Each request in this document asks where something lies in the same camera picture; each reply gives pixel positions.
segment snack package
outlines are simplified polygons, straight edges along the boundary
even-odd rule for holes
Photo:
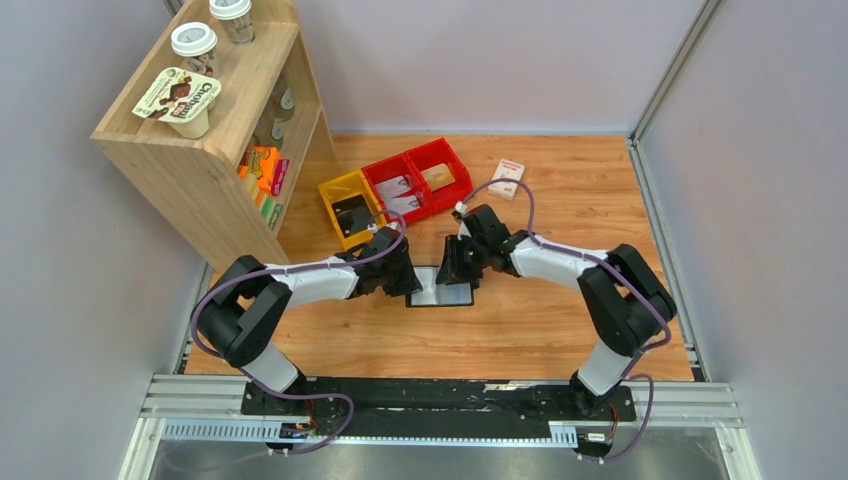
[[[239,162],[239,177],[251,176],[256,179],[260,190],[269,195],[279,195],[283,188],[283,179],[289,160],[280,158],[280,152],[274,147],[248,147]]]
[[[133,113],[166,122],[186,138],[200,138],[209,130],[207,107],[221,92],[218,80],[182,68],[159,73]]]

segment yellow bin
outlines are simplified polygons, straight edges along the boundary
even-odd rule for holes
[[[336,218],[336,212],[333,209],[334,203],[362,195],[362,198],[365,199],[365,204],[368,206],[368,211],[373,214],[380,210],[380,203],[377,201],[377,197],[374,196],[374,192],[368,187],[368,182],[365,180],[362,170],[356,170],[341,177],[328,180],[318,185],[318,192],[321,194],[324,207],[330,215],[330,221],[333,222],[333,228],[336,230],[336,235],[339,236],[339,240],[341,240],[345,250],[349,250],[362,243],[367,243],[373,238],[373,235],[368,230],[345,236]],[[378,227],[382,227],[385,224],[384,215],[377,217]]]

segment cup lid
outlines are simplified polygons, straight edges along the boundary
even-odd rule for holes
[[[248,11],[250,0],[209,0],[209,12],[218,20],[233,20]]]
[[[218,43],[218,36],[201,22],[180,25],[171,33],[171,48],[183,57],[196,57],[212,50]]]

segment plastic bin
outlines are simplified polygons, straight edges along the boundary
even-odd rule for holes
[[[377,163],[368,165],[362,168],[362,173],[374,196],[380,202],[382,208],[388,208],[385,199],[380,196],[377,190],[377,184],[385,182],[395,177],[403,177],[409,184],[411,191],[403,193],[402,197],[415,195],[418,199],[420,207],[403,214],[403,219],[407,225],[411,225],[419,220],[423,220],[434,213],[433,199],[430,196],[430,189],[424,177],[412,164],[412,161],[407,158],[406,154],[395,155],[394,157],[381,160]]]
[[[473,188],[471,175],[468,174],[468,170],[465,169],[465,166],[459,161],[459,157],[456,156],[456,153],[444,138],[407,150],[405,154],[419,171],[419,175],[422,170],[435,167],[440,163],[447,164],[451,174],[453,174],[454,183],[430,192],[432,199],[431,215],[453,208],[456,202],[464,200],[471,193]]]
[[[359,213],[364,214],[364,211],[357,211],[355,215],[351,215],[351,211],[347,208],[343,208],[344,211],[341,213],[336,211],[346,200],[348,204],[357,205],[357,196],[362,196],[364,206],[367,207],[369,212],[368,215],[382,209],[371,187],[368,185],[368,181],[362,174],[362,170],[356,170],[324,182],[318,185],[318,192],[321,194],[321,199],[324,201],[324,206],[330,215],[330,220],[333,222],[333,228],[336,230],[336,235],[339,236],[339,240],[341,240],[345,250],[367,243],[373,238],[373,235],[368,230],[359,230],[359,227],[362,226],[362,218],[364,217],[364,215],[360,215]],[[378,227],[382,227],[385,224],[384,215],[377,217]],[[350,233],[345,233],[343,225],[348,227]]]

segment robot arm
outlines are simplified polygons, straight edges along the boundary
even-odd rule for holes
[[[280,273],[247,280],[220,292],[200,313],[198,331],[230,366],[243,369],[276,391],[285,391],[302,374],[270,340],[280,317],[288,309],[321,300],[367,295],[378,286],[390,296],[421,290],[406,239],[383,258],[346,265],[387,250],[399,235],[394,228],[386,226],[358,256],[343,252],[309,264],[264,265],[252,256],[243,256],[224,272],[216,286],[258,270]],[[239,304],[241,298],[252,303],[244,308]]]
[[[476,288],[483,269],[491,267],[516,277],[545,279],[583,295],[600,337],[587,362],[572,377],[573,401],[584,413],[605,403],[633,358],[661,331],[644,305],[632,294],[619,293],[615,278],[585,257],[597,257],[612,265],[666,322],[677,313],[671,296],[630,245],[610,251],[585,250],[548,242],[536,235],[537,240],[546,244],[543,248],[524,230],[510,234],[488,205],[455,216],[460,231],[445,238],[445,256],[437,283],[468,282]]]

